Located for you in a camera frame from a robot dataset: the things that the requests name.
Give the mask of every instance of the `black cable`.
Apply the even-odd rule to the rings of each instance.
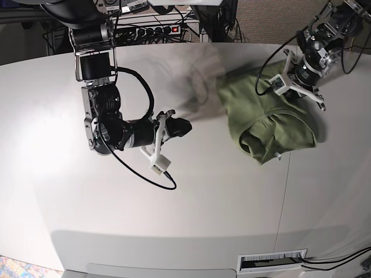
[[[237,22],[237,27],[238,27],[238,29],[239,29],[239,36],[241,37],[241,43],[242,43],[243,41],[242,41],[242,32],[241,32],[241,27],[239,26],[237,16],[236,16],[235,18],[236,18],[236,22]]]
[[[102,130],[101,130],[101,124],[100,124],[100,121],[98,119],[98,131],[99,131],[99,137],[101,138],[104,146],[109,150],[109,152],[122,164],[124,165],[129,171],[131,171],[133,174],[137,175],[138,177],[140,177],[142,180],[144,181],[147,181],[149,182],[150,184],[152,185],[155,185],[157,187],[160,187],[162,189],[165,189],[165,190],[175,190],[177,188],[177,185],[176,185],[176,182],[175,180],[172,178],[172,176],[167,172],[163,172],[163,174],[165,175],[166,178],[168,178],[173,184],[174,184],[174,187],[165,187],[163,185],[160,185],[160,184],[157,184],[156,182],[153,182],[151,180],[149,180],[148,178],[146,177],[143,177],[141,174],[139,174],[138,172],[136,172],[135,170],[133,170],[129,165],[127,165],[124,161],[121,160],[121,158],[119,158],[115,152],[107,145],[104,137],[102,136]]]
[[[172,24],[169,24],[169,25],[175,25],[175,24],[178,24],[179,22],[181,22],[182,20],[185,20],[186,18],[190,17],[191,15],[193,15],[193,10],[190,11],[189,13],[187,13],[187,14],[184,16],[183,19],[180,19],[180,20],[178,20],[177,22],[172,23]]]
[[[362,17],[362,15],[363,15],[363,14],[364,14],[368,9],[370,9],[370,8],[371,8],[371,3],[368,4],[367,7],[364,7],[358,16],[359,16],[359,17]],[[348,23],[353,19],[353,17],[356,15],[356,13],[357,13],[357,12],[354,11],[353,15],[349,18],[347,24],[348,24]],[[369,35],[368,35],[368,37],[367,37],[367,40],[366,40],[366,42],[365,42],[363,48],[361,49],[361,52],[360,52],[359,55],[358,55],[357,60],[355,61],[353,67],[352,67],[348,72],[345,70],[345,65],[344,65],[344,41],[343,41],[343,45],[342,45],[342,47],[341,47],[341,68],[343,69],[344,74],[350,74],[350,73],[355,69],[355,67],[356,67],[357,64],[358,64],[358,61],[359,61],[359,59],[361,58],[362,53],[363,53],[363,51],[364,51],[364,48],[366,47],[366,45],[367,45],[367,43],[368,43],[370,37],[371,37],[371,31],[370,31],[370,33],[369,33]]]
[[[338,268],[338,267],[340,267],[340,266],[342,266],[342,265],[345,265],[345,264],[347,264],[347,263],[353,261],[354,259],[357,259],[358,257],[360,257],[360,256],[362,256],[362,255],[364,255],[364,254],[366,254],[366,253],[369,252],[369,251],[370,251],[370,250],[366,250],[366,251],[364,251],[364,252],[358,254],[358,255],[355,256],[354,258],[351,258],[351,259],[349,259],[348,261],[343,262],[342,264],[338,264],[338,265],[336,265],[336,266],[333,266],[332,268],[312,268],[311,266],[306,266],[306,265],[302,265],[302,267],[307,268],[307,269],[312,269],[312,270],[330,271],[330,270],[336,269],[336,268]]]
[[[121,15],[121,11],[122,11],[122,3],[121,3],[121,0],[119,0],[120,3],[119,3],[119,12],[117,13],[117,17],[116,17],[116,22],[115,22],[115,28],[114,28],[114,38],[115,38],[115,35],[117,33],[117,24],[118,24],[118,19],[120,18],[120,15]]]
[[[53,50],[53,54],[55,55],[56,54],[56,50],[54,49],[54,47],[50,44],[50,42],[48,41],[48,39],[45,37],[47,33],[44,33],[42,34],[42,38],[46,41],[46,43],[49,45],[49,47]]]
[[[163,24],[161,23],[161,21],[159,21],[158,19],[157,19],[157,17],[156,16],[153,16],[154,18],[155,18],[155,20],[158,22],[158,24],[160,24],[161,25],[161,27],[162,28],[164,28],[164,26],[163,26]]]
[[[148,29],[147,27],[143,27],[143,26],[139,26],[139,25],[135,25],[135,24],[118,24],[118,26],[132,26],[132,27],[136,27],[136,28],[139,28],[139,29],[145,29],[145,30]],[[155,30],[153,30],[153,32],[156,33],[156,34],[160,34],[160,35],[166,36],[166,37],[171,38],[171,39],[175,39],[175,40],[177,40],[179,42],[190,42],[190,41],[185,41],[183,39],[178,39],[178,38],[174,38],[172,36],[165,35],[163,33],[157,32]]]
[[[51,32],[54,32],[54,31],[57,31],[57,30],[60,30],[60,29],[63,29],[63,28],[66,28],[66,26],[62,26],[62,27],[57,27],[57,28],[54,28],[54,29],[51,29],[50,31],[42,34],[42,38],[45,40],[45,42],[49,45],[49,47],[53,50],[53,54],[56,54],[56,50],[54,49],[54,47],[51,45],[51,43],[48,41],[48,39],[46,38],[46,35],[47,34],[50,34]]]
[[[305,26],[301,31],[304,32],[306,29],[308,28],[308,26]],[[290,39],[288,39],[285,43],[283,43],[283,45],[281,45],[279,48],[277,48],[277,50],[275,52],[273,52],[272,55],[270,55],[270,57],[267,59],[267,61],[264,62],[263,66],[260,68],[260,71],[257,75],[257,78],[256,78],[256,81],[255,81],[255,92],[258,96],[264,96],[268,93],[270,93],[269,91],[269,88],[267,90],[265,90],[263,93],[259,93],[258,92],[258,89],[257,89],[257,86],[259,84],[259,79],[261,77],[261,74],[263,73],[263,70],[264,68],[266,67],[266,65],[269,63],[270,60],[272,60],[272,58],[278,53],[281,51],[282,48],[284,48],[286,45],[288,45],[292,40],[296,39],[296,37],[298,36],[298,33],[291,37]]]
[[[224,10],[226,9],[225,7],[228,8],[228,11],[230,13],[229,22],[227,22],[227,20],[225,19],[225,14],[224,14]],[[231,8],[229,7],[228,4],[225,4],[225,5],[223,5],[223,6],[220,7],[220,10],[218,12],[218,16],[219,17],[218,17],[217,21],[220,21],[221,20],[221,23],[222,23],[222,25],[224,27],[224,30],[227,29],[227,30],[225,30],[225,36],[224,36],[224,38],[221,40],[222,42],[224,42],[225,39],[227,39],[229,32],[231,31],[231,16],[232,16],[232,11],[231,11]]]
[[[359,52],[359,55],[358,55],[357,60],[355,61],[353,67],[352,67],[349,71],[346,71],[346,70],[345,70],[345,65],[344,65],[344,42],[343,42],[343,46],[342,46],[342,48],[341,48],[341,68],[343,69],[343,72],[344,72],[345,74],[350,74],[350,73],[352,73],[352,71],[355,69],[355,67],[357,66],[357,64],[358,64],[358,62],[359,62],[359,59],[361,59],[362,53],[363,53],[363,51],[365,50],[365,47],[366,47],[367,43],[369,42],[370,37],[371,37],[371,31],[370,31],[370,33],[369,33],[369,35],[368,35],[368,37],[367,37],[367,39],[366,39],[366,41],[365,41],[365,44],[364,44],[363,47],[361,48],[361,52]]]
[[[149,118],[151,118],[153,114],[153,109],[155,107],[155,98],[153,96],[152,90],[150,86],[148,85],[148,83],[144,80],[144,78],[138,72],[131,70],[130,68],[117,67],[117,71],[133,75],[142,84],[143,88],[146,90],[150,104],[148,106],[148,110],[146,114],[144,114],[144,116],[140,120],[148,120]]]
[[[328,262],[309,262],[309,261],[306,261],[306,260],[304,260],[304,259],[302,259],[302,258],[297,258],[299,261],[301,261],[301,262],[304,262],[304,263],[306,263],[306,264],[334,264],[334,263],[336,263],[336,262],[343,262],[344,260],[347,260],[348,259],[348,261],[345,261],[345,262],[343,262],[343,263],[341,263],[341,264],[338,264],[338,265],[336,265],[336,266],[333,266],[332,268],[313,268],[313,267],[311,267],[311,266],[306,266],[306,265],[302,265],[301,267],[303,267],[303,268],[307,268],[307,269],[311,269],[311,270],[320,270],[320,271],[330,271],[330,270],[333,270],[333,269],[336,269],[336,268],[338,268],[338,267],[340,267],[340,266],[342,266],[342,265],[345,265],[345,264],[347,264],[347,263],[349,263],[349,262],[351,262],[351,261],[353,261],[354,259],[356,259],[356,258],[358,258],[358,257],[360,257],[360,256],[362,256],[362,255],[364,255],[364,254],[366,254],[367,252],[369,252],[369,251],[371,251],[371,247],[367,247],[367,248],[364,248],[364,249],[362,249],[362,250],[359,250],[358,252],[356,252],[356,253],[354,253],[354,254],[352,254],[352,255],[349,255],[349,256],[347,256],[347,257],[345,257],[345,258],[343,258],[343,259],[340,259],[340,260],[337,260],[337,261],[328,261]],[[299,262],[297,262],[297,261],[295,261],[293,258],[290,258],[294,263],[299,263]]]
[[[362,47],[362,46],[358,46],[358,45],[352,45],[351,47],[344,48],[344,50],[353,49],[353,48],[360,48],[360,49],[363,49],[363,50],[371,49],[371,47]]]
[[[178,12],[178,14],[180,14],[180,16],[181,16],[181,24],[184,25],[184,16],[183,16],[183,14],[175,6],[174,6],[174,10],[176,10]]]
[[[349,255],[349,256],[343,258],[343,259],[338,259],[338,260],[336,260],[336,261],[310,262],[310,261],[307,261],[307,260],[302,259],[302,258],[298,258],[298,259],[301,260],[302,262],[305,262],[306,264],[311,264],[311,265],[336,264],[336,263],[338,263],[338,262],[346,261],[347,259],[349,259],[349,258],[351,258],[351,257],[353,257],[353,256],[355,256],[355,255],[357,255],[357,254],[359,254],[359,253],[361,253],[361,252],[364,252],[364,251],[367,251],[367,252],[368,252],[368,251],[371,251],[371,246],[366,247],[366,248],[363,248],[363,249],[361,249],[361,250],[359,250],[359,251],[357,251],[357,252],[355,252],[355,253],[353,253],[353,254],[351,254],[351,255]]]

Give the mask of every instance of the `carpet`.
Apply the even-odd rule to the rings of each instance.
[[[0,256],[0,278],[61,278],[63,272]]]
[[[336,5],[343,0],[333,1]],[[327,0],[239,0],[237,19],[246,43],[281,44],[304,28]]]

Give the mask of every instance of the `white tabletop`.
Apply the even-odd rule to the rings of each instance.
[[[371,228],[371,58],[363,56],[352,75],[321,87],[328,111],[310,104],[321,130],[317,149],[258,166],[230,139],[212,77],[260,65],[276,48],[189,43],[118,49],[118,64],[151,86],[155,113],[175,109],[192,122],[188,135],[163,147],[179,186],[174,192],[90,151],[83,84],[74,79],[71,54],[0,67],[6,134],[0,139],[0,254],[86,272],[88,264],[235,269],[239,254],[308,248],[309,255],[339,255],[364,247]],[[120,74],[118,89],[124,118],[142,116],[147,97],[137,80]],[[149,171],[139,150],[119,156],[167,184]]]

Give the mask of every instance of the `white connector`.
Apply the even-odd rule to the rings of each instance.
[[[171,161],[160,154],[162,136],[165,131],[166,115],[159,116],[159,127],[156,131],[155,149],[154,153],[150,154],[145,146],[140,147],[141,153],[150,160],[150,168],[158,175],[165,172],[171,164]]]

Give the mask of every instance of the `wire bundle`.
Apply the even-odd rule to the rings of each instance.
[[[154,96],[153,96],[152,90],[151,90],[150,86],[148,85],[148,83],[146,82],[146,80],[144,80],[144,78],[138,72],[136,72],[134,70],[131,70],[129,68],[118,67],[117,68],[117,71],[124,72],[126,74],[130,74],[130,75],[134,76],[142,84],[144,90],[147,93],[147,96],[148,96],[148,99],[149,99],[149,102],[150,103],[149,103],[148,110],[147,110],[146,114],[144,114],[143,117],[139,121],[141,121],[141,120],[147,120],[150,117],[152,117],[155,100],[154,100]],[[98,118],[98,125],[97,125],[98,132],[99,132],[99,137],[102,140],[104,146],[109,150],[109,152],[114,156],[115,159],[117,159],[122,165],[124,165],[133,174],[135,174],[136,176],[140,177],[142,180],[149,182],[152,185],[155,185],[155,186],[157,186],[159,188],[162,188],[162,189],[165,189],[165,190],[170,190],[170,191],[171,190],[175,190],[177,188],[177,184],[175,183],[175,180],[172,178],[172,176],[167,171],[164,172],[163,174],[165,175],[166,178],[168,178],[169,181],[171,181],[173,183],[173,185],[174,185],[173,187],[166,187],[166,186],[157,184],[156,182],[153,182],[153,181],[149,180],[148,178],[146,178],[146,177],[142,176],[141,174],[139,174],[137,171],[133,170],[124,161],[122,161],[122,159],[119,158],[117,156],[117,154],[115,154],[114,150],[111,149],[111,147],[106,143],[104,137],[102,136],[101,119],[100,119],[101,115],[102,115],[102,113],[100,114],[100,116]]]
[[[225,41],[227,39],[228,34],[233,30],[234,21],[235,21],[237,23],[237,27],[235,29],[235,35],[234,35],[233,41],[237,40],[237,37],[238,37],[237,33],[238,33],[239,34],[239,41],[244,42],[243,37],[242,37],[241,28],[239,26],[239,22],[238,22],[238,19],[237,19],[237,15],[232,12],[228,2],[220,7],[220,10],[218,12],[218,17],[219,17],[219,20],[222,22],[222,25],[223,25],[224,30],[225,30],[225,37],[224,37],[223,41]]]
[[[333,270],[333,269],[336,269],[342,265],[345,265],[351,261],[353,261],[354,259],[368,253],[369,251],[371,251],[371,246],[369,247],[366,247],[364,249],[361,249],[345,258],[342,258],[342,259],[338,259],[338,260],[335,260],[335,261],[325,261],[325,262],[311,262],[311,261],[307,261],[305,259],[302,259],[302,258],[297,258],[300,262],[303,262],[305,264],[310,264],[310,265],[326,265],[326,264],[337,264],[340,262],[340,264],[336,265],[336,266],[333,266],[331,268],[313,268],[311,266],[306,266],[306,265],[302,265],[302,267],[304,268],[307,268],[307,269],[311,269],[311,270],[320,270],[320,271],[330,271],[330,270]]]

